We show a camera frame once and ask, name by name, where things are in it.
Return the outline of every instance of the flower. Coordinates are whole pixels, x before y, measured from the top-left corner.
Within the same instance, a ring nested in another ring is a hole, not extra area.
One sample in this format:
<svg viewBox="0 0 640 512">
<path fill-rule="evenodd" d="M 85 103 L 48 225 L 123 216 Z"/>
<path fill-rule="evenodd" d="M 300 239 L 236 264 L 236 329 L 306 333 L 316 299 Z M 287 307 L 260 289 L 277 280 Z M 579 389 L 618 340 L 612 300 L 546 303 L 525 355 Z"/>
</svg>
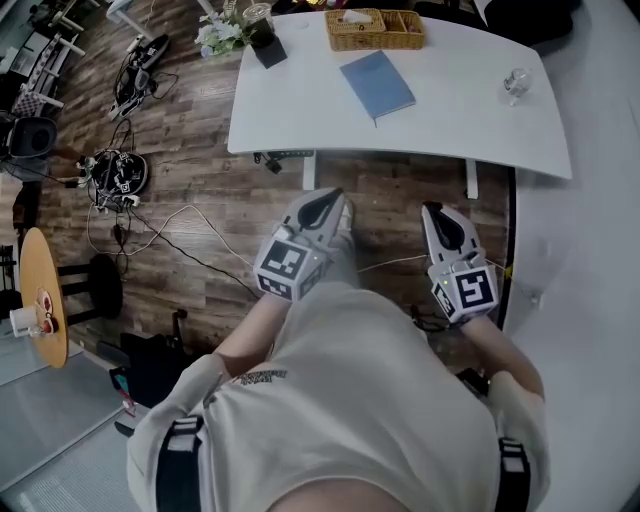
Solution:
<svg viewBox="0 0 640 512">
<path fill-rule="evenodd" d="M 230 23 L 216 20 L 213 22 L 213 28 L 221 41 L 225 39 L 237 39 L 242 34 L 242 29 L 237 23 L 231 25 Z"/>
<path fill-rule="evenodd" d="M 213 48 L 211 46 L 203 46 L 200 48 L 200 55 L 202 55 L 205 59 L 211 57 L 213 55 Z"/>
<path fill-rule="evenodd" d="M 200 21 L 206 24 L 198 29 L 194 42 L 202 46 L 200 55 L 204 58 L 224 55 L 250 43 L 251 34 L 245 29 L 244 20 L 235 13 L 228 17 L 212 13 L 201 16 Z"/>
<path fill-rule="evenodd" d="M 196 44 L 202 44 L 214 32 L 215 32 L 215 28 L 213 25 L 205 25 L 204 27 L 200 27 L 198 29 L 198 37 L 194 42 Z"/>
</svg>

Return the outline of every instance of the white t-shirt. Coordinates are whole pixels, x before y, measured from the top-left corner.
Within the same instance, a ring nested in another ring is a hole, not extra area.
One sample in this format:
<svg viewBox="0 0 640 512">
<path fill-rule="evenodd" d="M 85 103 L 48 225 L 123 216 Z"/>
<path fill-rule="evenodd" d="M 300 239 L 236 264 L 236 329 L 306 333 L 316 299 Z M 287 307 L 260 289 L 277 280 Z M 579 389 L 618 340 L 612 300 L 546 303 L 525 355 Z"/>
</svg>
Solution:
<svg viewBox="0 0 640 512">
<path fill-rule="evenodd" d="M 369 482 L 412 512 L 490 512 L 499 435 L 527 451 L 529 510 L 549 484 L 539 396 L 502 372 L 480 402 L 400 309 L 343 283 L 321 283 L 294 304 L 271 357 L 250 372 L 229 379 L 215 354 L 185 370 L 129 441 L 129 483 L 145 512 L 156 510 L 167 429 L 194 410 L 206 425 L 203 512 L 266 512 L 326 479 Z"/>
</svg>

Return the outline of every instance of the black strap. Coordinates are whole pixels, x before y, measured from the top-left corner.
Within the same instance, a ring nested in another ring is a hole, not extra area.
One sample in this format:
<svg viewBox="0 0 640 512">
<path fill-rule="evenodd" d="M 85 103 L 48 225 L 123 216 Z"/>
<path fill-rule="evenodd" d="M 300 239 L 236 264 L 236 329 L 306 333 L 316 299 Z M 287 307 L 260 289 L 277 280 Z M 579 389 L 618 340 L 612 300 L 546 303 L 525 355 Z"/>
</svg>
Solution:
<svg viewBox="0 0 640 512">
<path fill-rule="evenodd" d="M 524 447 L 503 437 L 500 444 L 500 490 L 496 512 L 525 512 L 529 504 L 531 468 Z"/>
<path fill-rule="evenodd" d="M 158 512 L 200 512 L 197 434 L 202 418 L 177 420 L 167 432 L 158 457 L 156 503 Z"/>
</svg>

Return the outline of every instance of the blue notebook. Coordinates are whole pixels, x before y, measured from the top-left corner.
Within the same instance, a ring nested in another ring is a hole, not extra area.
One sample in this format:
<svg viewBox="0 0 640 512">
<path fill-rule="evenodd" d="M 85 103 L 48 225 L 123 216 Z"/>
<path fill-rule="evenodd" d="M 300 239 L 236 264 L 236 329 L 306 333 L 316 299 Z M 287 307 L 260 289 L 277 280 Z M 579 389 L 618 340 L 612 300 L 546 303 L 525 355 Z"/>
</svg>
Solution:
<svg viewBox="0 0 640 512">
<path fill-rule="evenodd" d="M 373 121 L 416 102 L 407 83 L 382 51 L 340 68 Z"/>
</svg>

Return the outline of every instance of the wicker basket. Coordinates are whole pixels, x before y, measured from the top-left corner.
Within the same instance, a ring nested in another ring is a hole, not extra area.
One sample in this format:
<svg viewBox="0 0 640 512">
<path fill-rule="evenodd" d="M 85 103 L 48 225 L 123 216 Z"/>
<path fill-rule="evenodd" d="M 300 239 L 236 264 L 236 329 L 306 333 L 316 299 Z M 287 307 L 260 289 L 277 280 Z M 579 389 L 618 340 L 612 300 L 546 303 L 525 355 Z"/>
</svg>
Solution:
<svg viewBox="0 0 640 512">
<path fill-rule="evenodd" d="M 331 49 L 347 50 L 419 50 L 424 46 L 425 31 L 420 16 L 413 11 L 379 11 L 356 9 L 371 16 L 370 23 L 341 22 L 344 10 L 327 11 L 327 33 Z"/>
</svg>

